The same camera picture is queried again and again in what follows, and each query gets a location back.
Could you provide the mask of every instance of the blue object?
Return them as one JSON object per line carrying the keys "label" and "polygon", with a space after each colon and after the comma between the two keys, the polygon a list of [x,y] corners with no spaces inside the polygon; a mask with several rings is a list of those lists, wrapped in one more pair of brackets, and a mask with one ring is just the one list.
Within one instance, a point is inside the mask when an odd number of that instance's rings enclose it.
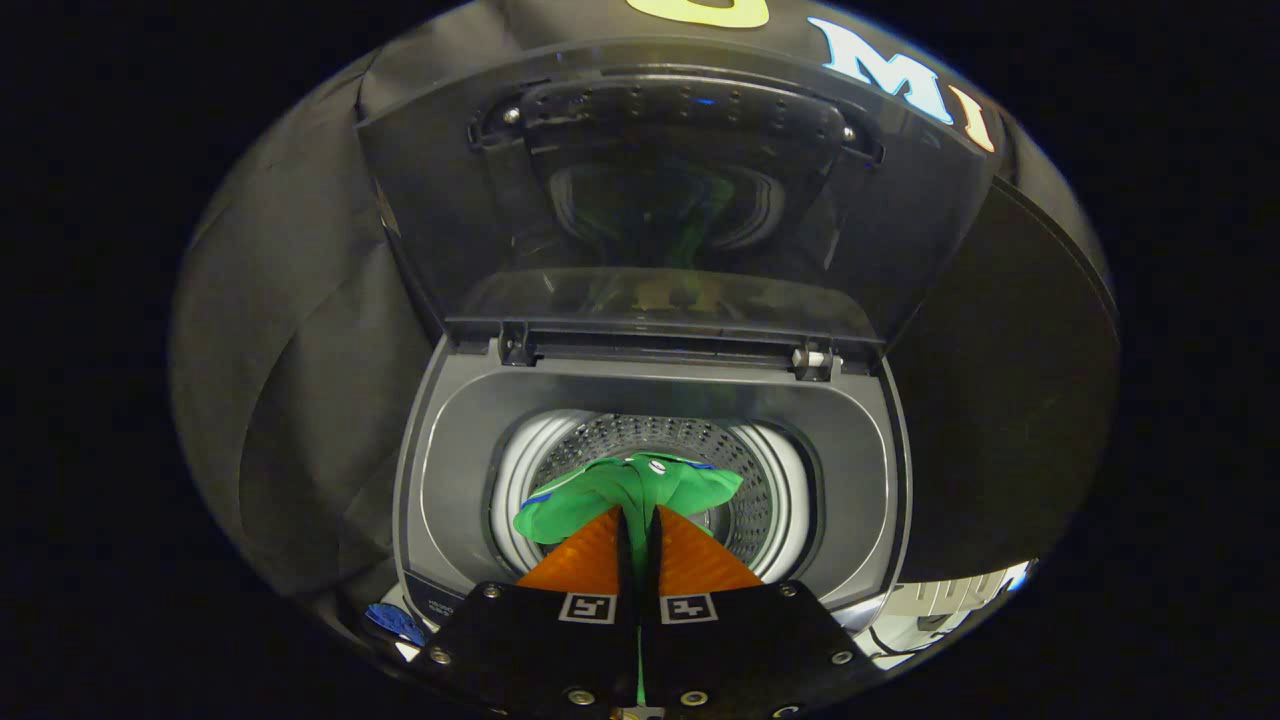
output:
{"label": "blue object", "polygon": [[365,610],[365,618],[378,623],[378,625],[384,630],[408,638],[408,641],[417,647],[426,644],[426,635],[422,633],[422,628],[417,626],[417,623],[410,618],[408,612],[404,612],[394,605],[375,602]]}

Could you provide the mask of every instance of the lid hinge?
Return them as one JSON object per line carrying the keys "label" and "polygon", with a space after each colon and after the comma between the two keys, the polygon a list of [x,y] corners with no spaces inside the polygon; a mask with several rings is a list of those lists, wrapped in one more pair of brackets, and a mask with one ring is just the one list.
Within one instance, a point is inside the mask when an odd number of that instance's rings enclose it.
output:
{"label": "lid hinge", "polygon": [[806,340],[791,351],[791,369],[797,380],[831,382],[831,372],[841,363],[829,340]]}
{"label": "lid hinge", "polygon": [[532,340],[529,337],[529,323],[502,323],[498,333],[498,355],[503,365],[534,366],[538,361]]}

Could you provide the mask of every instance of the white letter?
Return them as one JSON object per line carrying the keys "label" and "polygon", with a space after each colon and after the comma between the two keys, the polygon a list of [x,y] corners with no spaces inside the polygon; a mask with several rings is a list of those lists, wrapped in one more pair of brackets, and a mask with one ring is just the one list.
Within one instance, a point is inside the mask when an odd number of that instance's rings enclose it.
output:
{"label": "white letter", "polygon": [[872,79],[868,79],[858,67],[858,63],[861,61],[867,67],[867,72],[874,78],[876,85],[881,86],[884,92],[897,95],[897,91],[902,88],[902,83],[908,83],[909,90],[902,96],[908,102],[932,118],[937,118],[948,126],[952,124],[951,115],[942,105],[942,94],[938,92],[938,76],[933,70],[901,54],[884,60],[874,47],[868,45],[861,37],[858,37],[851,29],[828,23],[827,20],[819,20],[818,18],[809,18],[809,22],[815,24],[827,36],[827,45],[831,47],[831,61],[824,67],[870,85]]}
{"label": "white letter", "polygon": [[995,152],[996,146],[991,143],[991,136],[987,135],[987,120],[982,119],[982,106],[959,87],[954,85],[948,85],[947,87],[951,88],[951,92],[956,94],[956,97],[960,99],[960,105],[964,108],[964,117],[968,122],[964,131],[969,133],[969,140],[977,142],[987,152]]}

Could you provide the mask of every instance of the green shirt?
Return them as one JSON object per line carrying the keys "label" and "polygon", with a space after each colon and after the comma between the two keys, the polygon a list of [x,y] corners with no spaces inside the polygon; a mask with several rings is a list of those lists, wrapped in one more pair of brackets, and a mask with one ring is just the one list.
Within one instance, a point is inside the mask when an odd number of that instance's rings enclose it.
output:
{"label": "green shirt", "polygon": [[649,523],[664,505],[681,515],[703,512],[728,502],[742,478],[675,455],[636,452],[631,457],[603,457],[548,483],[525,501],[516,530],[553,544],[564,541],[614,505],[622,506],[631,539],[635,578],[644,578],[649,560]]}

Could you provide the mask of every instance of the washer lid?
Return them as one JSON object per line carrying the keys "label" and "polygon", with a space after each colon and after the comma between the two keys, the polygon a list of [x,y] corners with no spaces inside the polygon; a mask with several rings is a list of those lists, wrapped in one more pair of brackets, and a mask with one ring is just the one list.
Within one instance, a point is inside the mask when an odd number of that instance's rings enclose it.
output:
{"label": "washer lid", "polygon": [[[671,64],[641,61],[654,44]],[[444,83],[358,126],[433,313],[768,327],[882,355],[969,229],[992,156],[924,115],[872,111],[870,87],[823,95],[820,67],[605,45]]]}

